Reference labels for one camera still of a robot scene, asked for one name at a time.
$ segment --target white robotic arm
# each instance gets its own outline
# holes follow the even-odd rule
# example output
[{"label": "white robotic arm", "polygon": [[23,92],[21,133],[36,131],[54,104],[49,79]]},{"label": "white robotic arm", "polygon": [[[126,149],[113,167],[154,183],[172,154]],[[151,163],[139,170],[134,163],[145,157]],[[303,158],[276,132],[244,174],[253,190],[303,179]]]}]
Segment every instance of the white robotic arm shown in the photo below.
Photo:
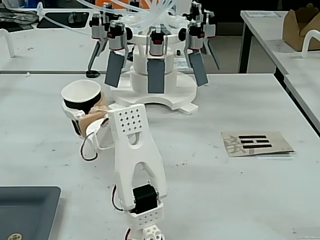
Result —
[{"label": "white robotic arm", "polygon": [[[84,116],[65,104],[63,110],[72,120]],[[115,147],[115,186],[121,210],[129,223],[130,239],[164,240],[157,223],[164,218],[162,199],[168,193],[167,180],[161,155],[149,129],[145,106],[137,104],[109,110],[104,119],[87,128],[86,134],[86,145],[96,153]],[[150,183],[134,188],[132,182],[137,164],[143,165]]]}]

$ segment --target gray tray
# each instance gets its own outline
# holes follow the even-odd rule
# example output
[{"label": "gray tray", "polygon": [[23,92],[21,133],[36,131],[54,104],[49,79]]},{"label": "gray tray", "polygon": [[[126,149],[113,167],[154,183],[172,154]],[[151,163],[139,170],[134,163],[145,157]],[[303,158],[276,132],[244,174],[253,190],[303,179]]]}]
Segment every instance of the gray tray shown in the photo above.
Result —
[{"label": "gray tray", "polygon": [[48,240],[60,193],[57,186],[0,187],[0,240]]}]

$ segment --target cup rim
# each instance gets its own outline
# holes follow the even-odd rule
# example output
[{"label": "cup rim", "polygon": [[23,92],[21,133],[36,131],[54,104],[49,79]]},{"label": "cup rim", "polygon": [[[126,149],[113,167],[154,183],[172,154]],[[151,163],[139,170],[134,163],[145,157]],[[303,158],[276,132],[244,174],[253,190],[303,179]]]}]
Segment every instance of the cup rim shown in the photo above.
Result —
[{"label": "cup rim", "polygon": [[[83,99],[80,99],[80,100],[74,100],[74,99],[70,99],[69,97],[65,96],[65,91],[68,90],[68,88],[71,88],[72,85],[74,84],[77,84],[77,83],[80,83],[80,82],[88,82],[88,83],[92,83],[92,84],[95,84],[98,88],[97,88],[97,91],[92,95],[92,97],[87,97],[87,98],[83,98]],[[62,90],[61,90],[61,96],[64,100],[68,101],[68,102],[71,102],[71,103],[76,103],[76,104],[81,104],[81,103],[85,103],[87,101],[90,101],[92,99],[94,99],[99,93],[101,93],[101,86],[99,83],[97,83],[96,81],[93,81],[93,80],[89,80],[89,79],[80,79],[80,80],[76,80],[76,81],[73,81],[71,83],[69,83],[67,86],[65,86]]]}]

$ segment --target cardboard box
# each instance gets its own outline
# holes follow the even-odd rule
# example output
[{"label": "cardboard box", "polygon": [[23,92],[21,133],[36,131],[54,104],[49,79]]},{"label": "cardboard box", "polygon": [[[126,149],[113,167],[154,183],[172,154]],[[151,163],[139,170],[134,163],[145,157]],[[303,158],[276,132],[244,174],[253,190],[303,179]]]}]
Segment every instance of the cardboard box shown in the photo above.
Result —
[{"label": "cardboard box", "polygon": [[[283,22],[282,39],[295,51],[301,52],[305,36],[310,30],[320,31],[319,9],[312,4],[287,13]],[[320,41],[312,38],[309,50],[320,50]]]}]

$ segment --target black stripe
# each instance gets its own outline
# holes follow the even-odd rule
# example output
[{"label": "black stripe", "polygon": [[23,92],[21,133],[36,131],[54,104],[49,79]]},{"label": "black stripe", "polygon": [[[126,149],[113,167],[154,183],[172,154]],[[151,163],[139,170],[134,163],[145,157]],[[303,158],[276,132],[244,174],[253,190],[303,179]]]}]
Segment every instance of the black stripe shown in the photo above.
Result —
[{"label": "black stripe", "polygon": [[254,141],[252,141],[252,140],[241,140],[241,143],[242,144],[253,144]]},{"label": "black stripe", "polygon": [[272,148],[271,144],[265,144],[265,145],[244,145],[243,149],[262,149],[262,148]]},{"label": "black stripe", "polygon": [[85,102],[71,102],[71,101],[67,101],[64,99],[65,105],[70,108],[70,109],[77,109],[77,110],[82,110],[84,111],[85,114],[88,114],[91,110],[91,108],[97,103],[99,102],[101,99],[101,92],[98,93],[97,96],[95,96],[94,98],[92,98],[89,101],[85,101]]},{"label": "black stripe", "polygon": [[255,135],[255,136],[239,136],[240,139],[266,139],[264,135]]}]

